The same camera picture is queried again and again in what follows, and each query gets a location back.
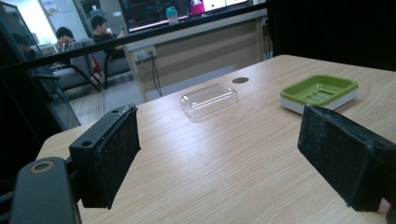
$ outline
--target transparent plastic lid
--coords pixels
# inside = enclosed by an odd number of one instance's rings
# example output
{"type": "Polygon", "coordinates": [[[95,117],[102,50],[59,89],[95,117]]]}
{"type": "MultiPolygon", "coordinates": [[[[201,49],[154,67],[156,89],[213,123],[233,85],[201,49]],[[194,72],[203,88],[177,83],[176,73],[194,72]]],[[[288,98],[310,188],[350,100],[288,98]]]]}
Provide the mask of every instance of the transparent plastic lid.
{"type": "Polygon", "coordinates": [[[235,90],[224,84],[191,92],[180,98],[180,106],[191,118],[198,118],[238,102],[235,90]]]}

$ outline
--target person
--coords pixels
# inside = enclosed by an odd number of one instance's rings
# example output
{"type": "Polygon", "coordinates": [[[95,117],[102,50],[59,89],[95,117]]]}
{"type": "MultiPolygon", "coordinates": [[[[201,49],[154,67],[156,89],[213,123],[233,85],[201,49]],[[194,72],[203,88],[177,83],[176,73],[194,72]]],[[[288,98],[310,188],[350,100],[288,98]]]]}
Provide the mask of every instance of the person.
{"type": "Polygon", "coordinates": [[[20,50],[23,53],[26,61],[30,61],[36,58],[35,51],[29,46],[26,39],[23,38],[22,35],[12,34],[12,37],[14,38],[15,43],[17,43],[18,47],[20,47],[20,50]]]}
{"type": "Polygon", "coordinates": [[[73,33],[66,27],[59,27],[59,29],[56,31],[56,38],[58,38],[59,52],[69,51],[76,42],[73,33]]]}
{"type": "MultiPolygon", "coordinates": [[[[91,19],[91,26],[93,29],[93,41],[95,43],[101,43],[108,40],[114,40],[116,38],[121,38],[125,36],[123,30],[121,30],[119,35],[114,36],[113,34],[109,34],[107,32],[107,20],[101,16],[94,16],[91,19]]],[[[104,48],[106,54],[111,55],[111,58],[123,58],[125,57],[125,53],[123,51],[123,46],[116,46],[110,48],[104,48]]]]}

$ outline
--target black hair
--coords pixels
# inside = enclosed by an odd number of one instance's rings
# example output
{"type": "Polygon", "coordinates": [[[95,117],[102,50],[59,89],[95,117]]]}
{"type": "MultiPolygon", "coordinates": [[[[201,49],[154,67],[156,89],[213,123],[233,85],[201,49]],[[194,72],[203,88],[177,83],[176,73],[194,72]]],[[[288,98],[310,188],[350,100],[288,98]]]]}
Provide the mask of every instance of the black hair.
{"type": "Polygon", "coordinates": [[[59,27],[59,29],[56,31],[56,38],[60,39],[62,36],[65,35],[74,38],[73,33],[69,29],[67,29],[66,27],[59,27]]]}
{"type": "Polygon", "coordinates": [[[105,18],[101,17],[101,16],[94,16],[91,19],[91,27],[93,30],[96,30],[96,26],[101,26],[103,25],[103,23],[107,21],[105,18]]]}
{"type": "Polygon", "coordinates": [[[23,38],[22,35],[19,35],[19,34],[12,34],[12,37],[14,38],[15,42],[17,43],[17,45],[22,44],[22,45],[24,45],[24,46],[29,46],[29,45],[27,44],[26,39],[23,38]]]}

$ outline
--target black monitor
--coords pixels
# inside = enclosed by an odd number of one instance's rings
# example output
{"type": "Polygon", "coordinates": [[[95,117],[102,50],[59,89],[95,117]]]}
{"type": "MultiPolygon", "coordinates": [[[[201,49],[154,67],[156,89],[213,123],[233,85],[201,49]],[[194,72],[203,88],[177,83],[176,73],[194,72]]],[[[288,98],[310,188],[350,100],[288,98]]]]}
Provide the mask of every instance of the black monitor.
{"type": "Polygon", "coordinates": [[[119,0],[129,33],[167,24],[166,9],[175,7],[180,20],[189,17],[190,0],[119,0]]]}

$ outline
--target water bottle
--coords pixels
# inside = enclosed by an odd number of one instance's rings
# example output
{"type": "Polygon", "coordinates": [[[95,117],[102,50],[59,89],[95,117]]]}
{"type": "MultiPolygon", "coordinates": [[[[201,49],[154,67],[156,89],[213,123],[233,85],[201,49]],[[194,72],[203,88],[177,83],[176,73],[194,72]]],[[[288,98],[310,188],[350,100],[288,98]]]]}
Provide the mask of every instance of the water bottle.
{"type": "Polygon", "coordinates": [[[169,20],[169,25],[178,24],[177,11],[175,7],[169,7],[166,9],[166,17],[169,20]]]}

